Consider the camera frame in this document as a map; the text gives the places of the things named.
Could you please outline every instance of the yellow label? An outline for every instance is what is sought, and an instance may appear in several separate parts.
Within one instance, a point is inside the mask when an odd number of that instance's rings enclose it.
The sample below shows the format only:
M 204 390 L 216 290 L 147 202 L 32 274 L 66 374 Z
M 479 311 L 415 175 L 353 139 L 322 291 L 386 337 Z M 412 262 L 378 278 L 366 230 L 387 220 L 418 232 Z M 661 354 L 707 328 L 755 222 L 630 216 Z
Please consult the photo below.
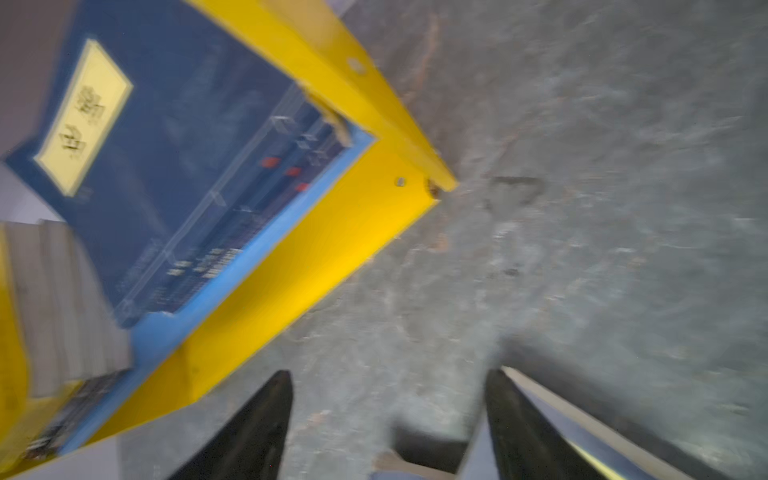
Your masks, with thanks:
M 95 40 L 87 40 L 56 121 L 35 160 L 72 197 L 120 115 L 133 84 Z

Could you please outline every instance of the concrete floor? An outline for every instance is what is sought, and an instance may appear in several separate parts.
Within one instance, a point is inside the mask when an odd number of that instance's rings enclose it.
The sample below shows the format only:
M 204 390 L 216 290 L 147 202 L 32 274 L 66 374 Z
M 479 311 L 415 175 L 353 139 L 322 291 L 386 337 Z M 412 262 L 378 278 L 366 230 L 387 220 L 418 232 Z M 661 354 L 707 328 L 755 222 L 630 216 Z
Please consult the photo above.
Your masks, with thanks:
M 125 478 L 170 474 L 280 368 L 282 478 L 365 478 L 392 446 L 455 467 L 502 363 L 695 478 L 765 478 L 766 4 L 344 19 L 462 184 L 205 399 L 126 434 Z

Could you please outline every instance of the stack of paper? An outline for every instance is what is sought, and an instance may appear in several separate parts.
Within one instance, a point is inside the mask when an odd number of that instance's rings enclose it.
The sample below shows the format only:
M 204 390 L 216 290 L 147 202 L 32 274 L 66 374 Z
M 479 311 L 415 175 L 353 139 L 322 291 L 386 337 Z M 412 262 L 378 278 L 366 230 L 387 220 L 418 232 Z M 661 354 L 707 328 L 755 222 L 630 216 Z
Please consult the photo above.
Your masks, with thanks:
M 131 367 L 131 344 L 66 223 L 2 223 L 0 237 L 2 470 L 55 452 Z

